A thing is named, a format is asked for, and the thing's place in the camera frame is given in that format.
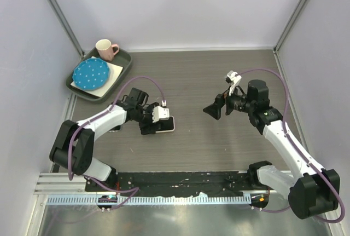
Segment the aluminium frame rail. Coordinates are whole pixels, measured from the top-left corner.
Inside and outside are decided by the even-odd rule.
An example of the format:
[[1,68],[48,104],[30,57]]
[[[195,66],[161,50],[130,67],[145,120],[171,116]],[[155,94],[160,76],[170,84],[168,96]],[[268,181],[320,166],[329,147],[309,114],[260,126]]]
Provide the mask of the aluminium frame rail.
[[41,173],[34,194],[81,194],[85,193],[85,184],[82,176],[75,176],[70,181],[67,173]]

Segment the blue dotted plate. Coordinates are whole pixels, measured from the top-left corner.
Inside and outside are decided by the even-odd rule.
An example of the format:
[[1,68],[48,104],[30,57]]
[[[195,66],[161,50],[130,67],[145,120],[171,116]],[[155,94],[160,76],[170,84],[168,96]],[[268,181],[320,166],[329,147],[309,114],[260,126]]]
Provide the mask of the blue dotted plate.
[[82,61],[73,71],[74,85],[81,90],[97,90],[103,87],[110,75],[106,61],[100,58],[89,58]]

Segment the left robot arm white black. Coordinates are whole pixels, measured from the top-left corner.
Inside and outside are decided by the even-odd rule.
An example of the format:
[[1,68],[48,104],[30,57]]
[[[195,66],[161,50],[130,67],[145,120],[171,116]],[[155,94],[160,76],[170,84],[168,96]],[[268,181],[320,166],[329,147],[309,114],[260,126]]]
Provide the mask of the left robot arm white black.
[[73,175],[97,180],[102,190],[112,191],[118,181],[116,170],[93,157],[95,141],[129,121],[139,124],[142,135],[154,134],[161,128],[161,121],[170,118],[166,101],[146,104],[148,94],[132,88],[128,95],[109,105],[102,112],[78,122],[66,120],[61,124],[49,159]]

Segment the pink mug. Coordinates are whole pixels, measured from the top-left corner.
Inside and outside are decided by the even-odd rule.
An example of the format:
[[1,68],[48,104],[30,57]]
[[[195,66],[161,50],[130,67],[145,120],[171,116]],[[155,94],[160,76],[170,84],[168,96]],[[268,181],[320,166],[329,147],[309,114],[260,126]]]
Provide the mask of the pink mug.
[[111,62],[116,54],[120,51],[118,44],[113,44],[108,39],[100,39],[96,42],[95,48],[98,51],[100,58],[104,61]]

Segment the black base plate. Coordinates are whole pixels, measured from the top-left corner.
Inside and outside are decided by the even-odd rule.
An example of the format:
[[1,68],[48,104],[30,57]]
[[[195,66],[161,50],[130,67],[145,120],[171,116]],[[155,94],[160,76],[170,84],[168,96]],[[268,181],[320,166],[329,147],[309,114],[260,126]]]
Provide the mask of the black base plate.
[[197,171],[197,172],[119,172],[114,179],[102,181],[103,187],[86,177],[87,192],[104,192],[107,188],[130,194],[137,187],[137,197],[196,197],[204,193],[209,197],[242,195],[244,191],[267,191],[265,185],[251,183],[246,172]]

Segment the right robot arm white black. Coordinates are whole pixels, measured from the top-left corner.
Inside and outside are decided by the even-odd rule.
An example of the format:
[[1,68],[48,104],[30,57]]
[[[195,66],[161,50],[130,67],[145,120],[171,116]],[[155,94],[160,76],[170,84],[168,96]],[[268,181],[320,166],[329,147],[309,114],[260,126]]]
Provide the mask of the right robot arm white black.
[[203,112],[218,120],[223,107],[226,115],[232,111],[246,113],[251,125],[273,145],[291,171],[291,175],[287,175],[268,161],[251,164],[247,175],[249,187],[260,189],[268,186],[274,189],[288,201],[291,210],[300,219],[338,208],[338,173],[317,163],[295,138],[279,110],[270,106],[265,81],[249,81],[244,92],[239,81],[231,80],[228,90],[218,94]]

